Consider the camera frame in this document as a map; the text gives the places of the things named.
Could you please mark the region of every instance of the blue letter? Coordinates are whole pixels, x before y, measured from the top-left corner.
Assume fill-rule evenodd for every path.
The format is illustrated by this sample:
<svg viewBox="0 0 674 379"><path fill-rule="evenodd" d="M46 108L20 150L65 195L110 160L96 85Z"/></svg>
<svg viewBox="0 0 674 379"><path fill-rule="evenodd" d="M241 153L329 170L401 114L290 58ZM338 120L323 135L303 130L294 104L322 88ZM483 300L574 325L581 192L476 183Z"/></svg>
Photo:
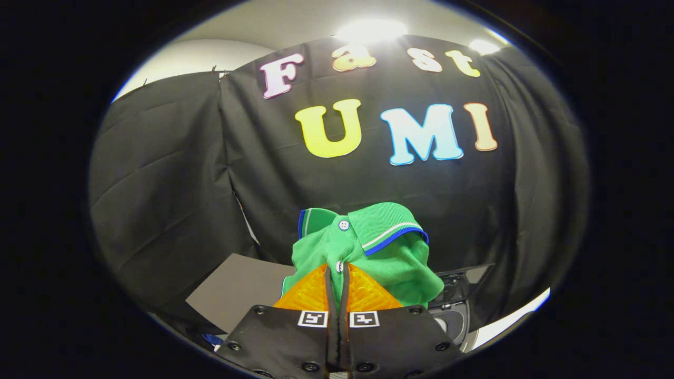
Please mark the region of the blue letter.
<svg viewBox="0 0 674 379"><path fill-rule="evenodd" d="M433 104L426 110L423 127L402 108L389 109L381 113L381 119L388 122L393 139L393 156L390 162L394 166L408 165L415 161L415 156L407 150L410 142L422 161L431 154L431 146L435 139L433 158L459 159L463 150L459 147L452 125L452 107L447 104Z"/></svg>

